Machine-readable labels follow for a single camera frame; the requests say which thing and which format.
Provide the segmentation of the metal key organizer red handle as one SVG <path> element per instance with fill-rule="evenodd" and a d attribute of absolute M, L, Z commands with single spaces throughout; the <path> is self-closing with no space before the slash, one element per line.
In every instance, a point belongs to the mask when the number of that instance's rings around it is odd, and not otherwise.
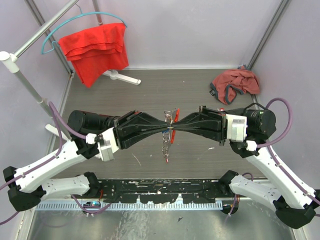
<path fill-rule="evenodd" d="M 164 111 L 164 121 L 170 126 L 179 120 L 180 109 L 175 108 L 172 111 Z M 172 128 L 168 128 L 162 132 L 162 156 L 166 163 L 169 162 L 169 150 L 171 145 L 174 143 L 176 131 Z"/>

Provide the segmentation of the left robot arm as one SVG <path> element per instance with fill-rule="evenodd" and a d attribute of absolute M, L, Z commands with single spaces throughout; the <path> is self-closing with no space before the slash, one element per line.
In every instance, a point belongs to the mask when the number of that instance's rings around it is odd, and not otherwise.
<path fill-rule="evenodd" d="M 71 138 L 61 142 L 58 149 L 25 167 L 9 166 L 3 170 L 9 202 L 17 212 L 29 210 L 46 199 L 97 197 L 101 185 L 93 172 L 71 178 L 54 176 L 93 157 L 110 161 L 118 150 L 169 130 L 171 123 L 139 111 L 110 116 L 74 110 L 65 127 Z"/>

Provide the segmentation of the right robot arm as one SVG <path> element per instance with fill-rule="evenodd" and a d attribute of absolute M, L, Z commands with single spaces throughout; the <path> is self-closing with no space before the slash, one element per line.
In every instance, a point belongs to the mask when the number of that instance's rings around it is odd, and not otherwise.
<path fill-rule="evenodd" d="M 200 106 L 172 124 L 176 131 L 189 132 L 221 145 L 229 141 L 232 150 L 254 165 L 270 181 L 271 187 L 249 181 L 228 170 L 219 180 L 225 197 L 248 197 L 275 212 L 287 226 L 299 229 L 311 222 L 320 206 L 320 192 L 304 183 L 275 153 L 269 141 L 276 131 L 276 116 L 265 108 L 251 106 L 213 110 Z"/>

